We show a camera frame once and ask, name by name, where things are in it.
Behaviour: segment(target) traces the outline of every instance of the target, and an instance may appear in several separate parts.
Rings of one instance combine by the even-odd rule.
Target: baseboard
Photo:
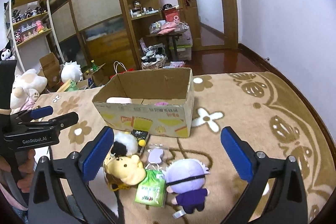
[[[224,35],[224,33],[216,30],[215,28],[210,27],[209,25],[206,25],[202,22],[199,23],[201,27],[203,27],[204,29],[207,29],[209,32],[213,33],[215,36],[217,36],[218,38],[225,40],[227,37]]]
[[[285,77],[280,71],[278,71],[276,68],[274,68],[270,63],[268,63],[265,59],[263,59],[260,55],[253,52],[250,48],[246,47],[244,44],[239,43],[238,48],[244,52],[246,56],[248,56],[252,61],[256,61],[259,64],[261,64],[266,70],[269,72],[275,74],[279,78],[281,78],[287,85],[290,86],[290,88],[296,93],[296,95],[302,100],[302,102],[306,105],[308,110],[310,111],[311,115],[313,115],[315,121],[319,125],[327,143],[330,148],[331,155],[334,159],[334,165],[336,168],[336,146],[335,142],[327,129],[326,125],[324,124],[323,120],[321,119],[320,115],[317,113],[317,111],[314,109],[314,107],[311,105],[311,103],[307,100],[307,98],[301,93],[301,91],[293,85],[293,83],[288,80],[288,78]]]

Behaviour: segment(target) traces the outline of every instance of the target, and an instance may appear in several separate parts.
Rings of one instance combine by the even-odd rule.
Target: yellow bear plush
[[[128,185],[137,185],[143,181],[146,171],[138,155],[132,157],[106,157],[104,162],[105,173],[113,175]]]

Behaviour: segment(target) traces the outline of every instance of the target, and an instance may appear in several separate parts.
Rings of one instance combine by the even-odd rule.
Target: white plush toy
[[[47,86],[47,79],[43,76],[38,76],[35,69],[27,70],[23,75],[16,75],[13,84],[14,88],[22,87],[27,93],[30,89],[37,90],[38,93]]]
[[[80,80],[83,80],[83,73],[81,70],[81,66],[77,65],[77,61],[75,62],[66,62],[63,65],[63,70],[61,72],[62,82],[65,83],[67,80],[74,80],[76,83]]]
[[[38,98],[40,94],[33,89],[30,91],[32,92],[32,97],[29,96],[27,90],[24,90],[20,86],[12,89],[12,93],[10,95],[10,108],[12,109],[11,114],[29,109],[35,104],[35,98]]]

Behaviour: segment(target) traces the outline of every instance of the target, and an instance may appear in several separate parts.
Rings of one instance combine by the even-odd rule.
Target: blue gripper pad
[[[239,177],[250,182],[253,178],[252,163],[237,141],[241,141],[231,127],[225,127],[220,134],[220,141],[232,161]]]
[[[96,177],[113,142],[113,129],[104,127],[93,141],[88,142],[83,147],[80,152],[81,157],[78,161],[78,167],[82,172],[84,183],[88,183]]]
[[[54,110],[51,106],[45,106],[32,110],[30,113],[30,117],[32,120],[38,120],[40,118],[53,114],[53,112]]]

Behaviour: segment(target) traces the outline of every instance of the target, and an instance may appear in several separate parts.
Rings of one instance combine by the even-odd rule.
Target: red box
[[[179,11],[175,7],[164,10],[163,13],[168,22],[180,21]]]

